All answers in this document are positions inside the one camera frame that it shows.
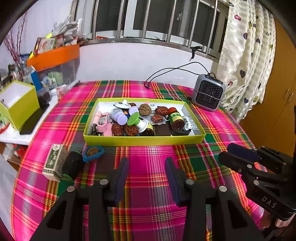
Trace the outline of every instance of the window sill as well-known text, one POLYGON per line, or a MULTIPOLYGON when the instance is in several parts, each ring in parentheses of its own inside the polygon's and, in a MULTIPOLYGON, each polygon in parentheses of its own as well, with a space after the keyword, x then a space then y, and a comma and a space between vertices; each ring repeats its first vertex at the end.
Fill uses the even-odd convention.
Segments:
MULTIPOLYGON (((174 44, 174 43, 166 43, 163 41, 158 41, 158 40, 152 40, 152 39, 139 39, 139 38, 114 38, 114 39, 95 39, 95 40, 90 40, 88 43, 83 44, 82 46, 86 46, 86 45, 92 45, 92 44, 100 44, 100 43, 142 43, 142 44, 153 44, 153 45, 160 45, 160 46, 166 46, 166 47, 170 47, 170 48, 175 48, 175 49, 180 49, 183 51, 187 51, 187 52, 191 52, 191 49, 183 46, 183 45, 179 45, 179 44, 174 44)), ((214 62, 219 62, 218 59, 210 56, 210 55, 206 55, 203 52, 199 52, 196 51, 195 54, 200 55, 204 58, 210 59, 214 62)))

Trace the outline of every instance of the wooden cabinet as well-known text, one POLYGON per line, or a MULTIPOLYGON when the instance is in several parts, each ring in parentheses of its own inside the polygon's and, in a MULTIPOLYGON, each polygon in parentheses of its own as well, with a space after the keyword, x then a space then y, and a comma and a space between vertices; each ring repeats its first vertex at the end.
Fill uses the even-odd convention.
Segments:
POLYGON ((284 148, 284 145, 295 142, 295 138, 293 136, 291 139, 290 135, 285 137, 284 130, 288 133, 289 129, 294 129, 296 48, 281 24, 277 20, 275 23, 276 51, 263 103, 253 106, 240 125, 255 146, 266 145, 279 150, 278 146, 290 152, 290 148, 284 148))
MULTIPOLYGON (((294 85, 292 93, 296 94, 296 85, 294 85)), ((286 104, 279 119, 268 132, 267 136, 261 141, 260 146, 267 146, 277 151, 293 156, 295 147, 294 134, 294 106, 296 104, 295 94, 289 96, 289 102, 286 104)))

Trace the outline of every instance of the heart pattern curtain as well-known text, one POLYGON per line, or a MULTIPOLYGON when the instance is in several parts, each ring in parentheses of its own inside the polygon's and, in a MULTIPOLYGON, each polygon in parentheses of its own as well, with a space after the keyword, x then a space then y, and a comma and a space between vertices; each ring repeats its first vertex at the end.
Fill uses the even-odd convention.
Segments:
POLYGON ((255 0, 232 0, 217 78, 227 88, 222 105, 237 122, 258 101, 262 103, 274 61, 273 16, 255 0))

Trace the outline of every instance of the green box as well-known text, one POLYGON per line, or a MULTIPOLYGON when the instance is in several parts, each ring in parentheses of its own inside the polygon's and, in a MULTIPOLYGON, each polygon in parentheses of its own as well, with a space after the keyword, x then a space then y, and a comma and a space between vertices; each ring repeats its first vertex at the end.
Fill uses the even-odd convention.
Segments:
POLYGON ((183 101, 175 100, 163 100, 163 99, 143 99, 143 98, 99 98, 96 100, 91 113, 86 122, 84 128, 83 137, 88 146, 102 145, 102 146, 162 146, 162 145, 185 145, 185 144, 197 144, 201 143, 206 133, 202 128, 200 122, 187 105, 183 101), (158 106, 166 107, 178 107, 182 109, 182 112, 186 116, 191 116, 196 123, 199 131, 197 134, 189 136, 167 136, 167 137, 104 137, 104 136, 90 136, 88 135, 93 115, 95 111, 100 110, 101 112, 110 112, 115 102, 126 99, 128 103, 144 103, 149 101, 150 103, 157 104, 158 106))
POLYGON ((40 108, 35 86, 12 81, 0 92, 0 112, 16 130, 20 130, 31 115, 40 108))

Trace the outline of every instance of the cabinet handle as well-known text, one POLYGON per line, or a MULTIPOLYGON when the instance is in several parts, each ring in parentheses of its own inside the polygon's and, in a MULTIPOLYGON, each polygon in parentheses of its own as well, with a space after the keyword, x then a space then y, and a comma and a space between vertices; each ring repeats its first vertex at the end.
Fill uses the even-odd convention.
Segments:
POLYGON ((289 96, 289 100, 288 100, 288 103, 290 103, 292 97, 293 97, 294 93, 291 93, 290 96, 289 96))
POLYGON ((290 89, 287 89, 287 90, 285 91, 285 97, 284 97, 284 99, 287 99, 289 91, 290 91, 290 89))

